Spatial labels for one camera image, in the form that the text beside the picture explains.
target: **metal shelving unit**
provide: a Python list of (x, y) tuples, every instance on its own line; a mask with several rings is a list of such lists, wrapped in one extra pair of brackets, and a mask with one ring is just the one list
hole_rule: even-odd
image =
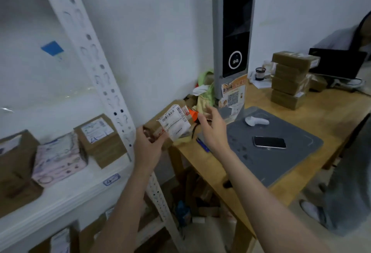
[[(83, 182), (74, 181), (80, 180), (81, 176), (72, 176), (55, 186), (55, 188), (64, 189), (59, 191), (53, 189), (52, 191), (50, 188), (46, 190), (50, 195), (44, 196), (44, 198), (40, 197), (34, 204), (26, 205), (9, 214), (9, 217), (6, 216), (5, 219), (2, 219), (0, 221), (3, 226), (0, 231), (0, 251), (16, 244), (32, 232), (103, 192), (106, 186), (117, 180), (117, 176), (127, 180), (134, 160), (135, 126), (82, 0), (49, 0), (49, 2), (81, 59), (104, 105), (107, 116), (114, 123), (128, 152), (103, 170), (97, 169), (96, 166), (90, 166), (90, 162), (88, 167), (79, 173), (80, 175), (82, 172), (89, 173), (88, 176), (94, 178), (89, 183), (85, 182), (85, 186)], [(73, 190), (73, 185), (78, 184), (82, 184), (83, 187)], [(178, 251), (182, 252), (183, 241), (154, 173), (150, 177), (146, 193), (155, 204), (160, 218), (152, 221), (138, 233), (137, 246), (140, 246), (161, 228), (166, 227)]]

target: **pink package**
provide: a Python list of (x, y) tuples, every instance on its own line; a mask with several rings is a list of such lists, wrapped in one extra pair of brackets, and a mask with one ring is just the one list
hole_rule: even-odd
[(32, 179), (47, 188), (71, 176), (87, 165), (75, 132), (37, 147)]

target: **wooden table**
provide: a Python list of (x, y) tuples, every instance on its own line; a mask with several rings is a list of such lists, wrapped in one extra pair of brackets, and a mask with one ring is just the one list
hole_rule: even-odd
[[(270, 97), (271, 89), (258, 90), (253, 85), (247, 85), (245, 108), (258, 106), (323, 140), (323, 146), (317, 152), (308, 156), (269, 188), (279, 201), (288, 206), (329, 158), (338, 154), (352, 131), (370, 112), (371, 98), (360, 93), (336, 89), (321, 93), (309, 92), (304, 105), (293, 111), (272, 103)], [(179, 152), (237, 218), (231, 252), (252, 250), (255, 242), (253, 228), (233, 188), (223, 187), (226, 173), (222, 165), (196, 141), (191, 141), (169, 150), (175, 173), (182, 169)]]

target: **left hand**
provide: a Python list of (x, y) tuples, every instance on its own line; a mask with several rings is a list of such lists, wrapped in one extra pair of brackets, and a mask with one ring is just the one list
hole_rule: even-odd
[(161, 156), (161, 147), (169, 137), (163, 133), (156, 141), (151, 142), (143, 131), (143, 126), (137, 129), (137, 139), (134, 143), (134, 171), (150, 176)]

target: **hand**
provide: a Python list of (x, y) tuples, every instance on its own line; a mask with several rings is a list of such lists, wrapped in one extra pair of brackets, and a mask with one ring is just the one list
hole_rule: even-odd
[(161, 147), (168, 137), (167, 133), (163, 133), (154, 141), (144, 133), (143, 126), (140, 126), (137, 129), (137, 139), (134, 143), (134, 171), (150, 176), (160, 160)]
[(201, 123), (207, 147), (211, 149), (211, 152), (218, 154), (223, 151), (229, 151), (225, 121), (214, 107), (207, 107), (206, 112), (211, 114), (210, 116), (213, 120), (211, 126), (207, 123), (205, 115), (199, 113), (198, 119)]

